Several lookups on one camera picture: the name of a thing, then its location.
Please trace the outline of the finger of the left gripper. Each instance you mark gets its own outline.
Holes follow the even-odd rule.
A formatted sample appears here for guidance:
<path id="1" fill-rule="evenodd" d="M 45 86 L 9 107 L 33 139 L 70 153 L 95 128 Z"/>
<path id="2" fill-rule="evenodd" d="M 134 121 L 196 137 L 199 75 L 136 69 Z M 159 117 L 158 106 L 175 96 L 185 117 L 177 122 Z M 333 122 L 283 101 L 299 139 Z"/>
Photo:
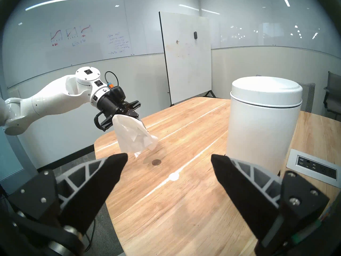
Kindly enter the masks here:
<path id="1" fill-rule="evenodd" d="M 148 132 L 146 126 L 144 125 L 144 123 L 139 117 L 132 117 L 132 118 L 135 120 L 137 128 L 141 130 L 141 132 Z"/>

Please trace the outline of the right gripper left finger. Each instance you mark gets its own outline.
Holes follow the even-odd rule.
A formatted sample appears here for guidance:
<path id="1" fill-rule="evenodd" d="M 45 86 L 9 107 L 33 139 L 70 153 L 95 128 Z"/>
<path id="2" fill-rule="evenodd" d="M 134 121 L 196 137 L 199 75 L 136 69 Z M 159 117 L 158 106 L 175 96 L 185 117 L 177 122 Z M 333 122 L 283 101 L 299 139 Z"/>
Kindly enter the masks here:
<path id="1" fill-rule="evenodd" d="M 119 182 L 128 161 L 126 153 L 88 161 L 58 177 L 45 170 L 8 197 L 18 227 L 37 235 L 71 235 L 64 227 L 84 234 Z"/>

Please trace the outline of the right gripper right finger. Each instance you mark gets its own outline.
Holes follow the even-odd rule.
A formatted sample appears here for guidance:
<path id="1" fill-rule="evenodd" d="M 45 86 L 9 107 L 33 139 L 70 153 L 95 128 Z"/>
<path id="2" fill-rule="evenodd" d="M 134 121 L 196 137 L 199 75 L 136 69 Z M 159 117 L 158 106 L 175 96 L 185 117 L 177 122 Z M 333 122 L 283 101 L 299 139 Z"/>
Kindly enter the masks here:
<path id="1" fill-rule="evenodd" d="M 257 256 L 297 255 L 294 248 L 321 223 L 329 203 L 316 186 L 295 171 L 283 178 L 226 155 L 211 155 L 218 182 L 257 238 Z"/>

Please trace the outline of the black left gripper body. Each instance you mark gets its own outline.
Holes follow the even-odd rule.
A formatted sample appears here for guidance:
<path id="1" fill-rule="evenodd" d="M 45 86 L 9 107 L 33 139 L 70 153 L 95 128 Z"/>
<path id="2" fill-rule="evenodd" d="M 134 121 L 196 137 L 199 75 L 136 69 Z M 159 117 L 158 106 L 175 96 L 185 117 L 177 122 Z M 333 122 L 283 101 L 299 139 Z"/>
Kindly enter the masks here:
<path id="1" fill-rule="evenodd" d="M 103 96 L 98 101 L 98 109 L 100 112 L 94 117 L 95 126 L 102 131 L 106 131 L 113 125 L 112 120 L 115 115 L 139 117 L 139 114 L 135 110 L 140 106 L 141 103 L 138 100 L 129 103 L 125 101 L 125 98 Z M 98 118 L 101 114 L 104 114 L 106 119 L 99 123 Z"/>

